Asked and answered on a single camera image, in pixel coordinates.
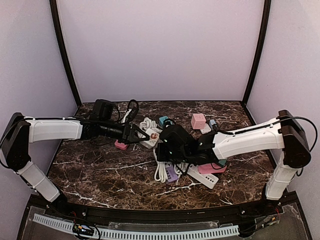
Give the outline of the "pink adapter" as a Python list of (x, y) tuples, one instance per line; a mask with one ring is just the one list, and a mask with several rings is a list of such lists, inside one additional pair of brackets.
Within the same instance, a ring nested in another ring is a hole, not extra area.
[(120, 149), (120, 150), (126, 150), (128, 148), (127, 144), (119, 142), (118, 140), (115, 141), (114, 145), (117, 149)]

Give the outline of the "white round power plug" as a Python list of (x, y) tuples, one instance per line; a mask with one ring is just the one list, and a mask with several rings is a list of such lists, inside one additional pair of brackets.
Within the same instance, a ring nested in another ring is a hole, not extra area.
[(141, 141), (140, 144), (147, 149), (152, 149), (158, 143), (161, 131), (158, 128), (148, 128), (145, 132), (149, 135), (149, 140)]

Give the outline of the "pink cube socket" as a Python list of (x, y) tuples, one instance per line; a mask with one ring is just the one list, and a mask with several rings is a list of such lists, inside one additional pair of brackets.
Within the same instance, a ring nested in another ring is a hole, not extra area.
[(193, 113), (191, 118), (191, 127), (194, 130), (202, 130), (205, 128), (206, 118), (203, 113)]

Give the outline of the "light blue charger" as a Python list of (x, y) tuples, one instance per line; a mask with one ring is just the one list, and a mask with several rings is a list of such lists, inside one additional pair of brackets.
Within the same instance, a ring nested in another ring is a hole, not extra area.
[(218, 130), (218, 124), (216, 123), (216, 121), (214, 119), (211, 119), (208, 123), (208, 125), (210, 126), (212, 131), (217, 131)]

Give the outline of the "white square adapter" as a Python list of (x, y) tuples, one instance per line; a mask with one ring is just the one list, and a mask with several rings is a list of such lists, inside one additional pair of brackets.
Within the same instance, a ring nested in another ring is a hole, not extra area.
[(203, 129), (200, 130), (202, 135), (207, 134), (211, 131), (212, 131), (212, 129), (207, 123), (205, 123)]

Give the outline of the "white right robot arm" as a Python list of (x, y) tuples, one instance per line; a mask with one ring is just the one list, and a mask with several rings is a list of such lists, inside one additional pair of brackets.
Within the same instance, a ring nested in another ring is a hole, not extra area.
[(183, 163), (190, 167), (216, 164), (251, 152), (281, 150), (280, 159), (264, 190), (267, 200), (277, 201), (297, 171), (310, 163), (315, 147), (314, 144), (309, 145), (299, 120), (313, 124), (305, 117), (292, 116), (288, 110), (280, 110), (276, 118), (261, 124), (231, 131), (214, 126), (199, 138), (194, 138), (180, 124), (165, 122), (153, 154), (157, 162)]

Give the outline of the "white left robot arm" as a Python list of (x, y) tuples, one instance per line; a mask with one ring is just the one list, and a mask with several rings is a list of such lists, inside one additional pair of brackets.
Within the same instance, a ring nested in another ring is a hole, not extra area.
[(66, 202), (67, 197), (32, 161), (29, 145), (52, 140), (91, 140), (102, 136), (125, 145), (148, 141), (150, 136), (132, 121), (139, 104), (132, 99), (123, 118), (112, 120), (114, 102), (97, 99), (92, 111), (82, 117), (27, 117), (20, 112), (12, 115), (1, 139), (0, 164), (19, 175), (29, 186), (52, 204)]

